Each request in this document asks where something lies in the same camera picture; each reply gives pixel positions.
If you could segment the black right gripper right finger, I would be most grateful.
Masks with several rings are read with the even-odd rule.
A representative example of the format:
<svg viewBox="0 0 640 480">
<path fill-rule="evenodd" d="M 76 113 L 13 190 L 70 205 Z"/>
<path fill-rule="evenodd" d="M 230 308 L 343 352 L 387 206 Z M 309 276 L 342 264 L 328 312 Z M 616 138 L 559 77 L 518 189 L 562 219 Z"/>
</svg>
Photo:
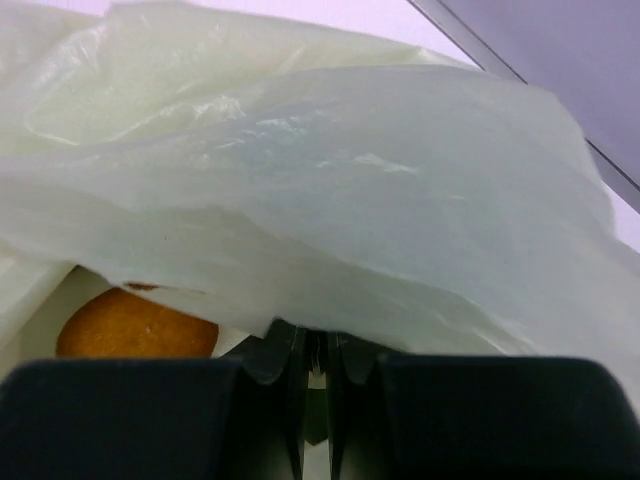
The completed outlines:
<svg viewBox="0 0 640 480">
<path fill-rule="evenodd" d="M 639 422 L 576 358 L 404 354 L 327 337 L 335 479 L 635 479 Z"/>
</svg>

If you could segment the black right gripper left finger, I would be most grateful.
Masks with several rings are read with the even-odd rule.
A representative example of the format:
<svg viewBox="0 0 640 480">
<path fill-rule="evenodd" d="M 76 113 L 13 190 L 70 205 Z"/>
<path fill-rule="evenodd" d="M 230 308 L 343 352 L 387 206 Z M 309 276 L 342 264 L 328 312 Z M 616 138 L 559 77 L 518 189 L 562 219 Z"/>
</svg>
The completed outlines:
<svg viewBox="0 0 640 480">
<path fill-rule="evenodd" d="M 298 479 L 306 332 L 218 359 L 39 360 L 1 386 L 5 479 Z"/>
</svg>

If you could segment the orange fake fruit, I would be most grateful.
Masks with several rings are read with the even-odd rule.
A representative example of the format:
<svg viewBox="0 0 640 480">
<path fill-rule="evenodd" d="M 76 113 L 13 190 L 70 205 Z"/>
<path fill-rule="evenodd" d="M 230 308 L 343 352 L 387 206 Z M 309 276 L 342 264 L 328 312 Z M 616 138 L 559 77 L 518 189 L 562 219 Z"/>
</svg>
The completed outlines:
<svg viewBox="0 0 640 480">
<path fill-rule="evenodd" d="M 208 358 L 219 327 L 112 288 L 77 310 L 56 342 L 61 358 Z"/>
</svg>

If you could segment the light green plastic bag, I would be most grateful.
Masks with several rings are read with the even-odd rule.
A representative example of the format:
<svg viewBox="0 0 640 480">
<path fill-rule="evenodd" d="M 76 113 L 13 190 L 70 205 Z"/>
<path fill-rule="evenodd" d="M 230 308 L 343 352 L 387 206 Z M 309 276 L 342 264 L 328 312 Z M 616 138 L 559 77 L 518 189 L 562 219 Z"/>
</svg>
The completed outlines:
<svg viewBox="0 0 640 480">
<path fill-rule="evenodd" d="M 551 93 L 176 2 L 1 5 L 1 331 L 68 272 L 258 332 L 639 357 L 639 256 Z"/>
</svg>

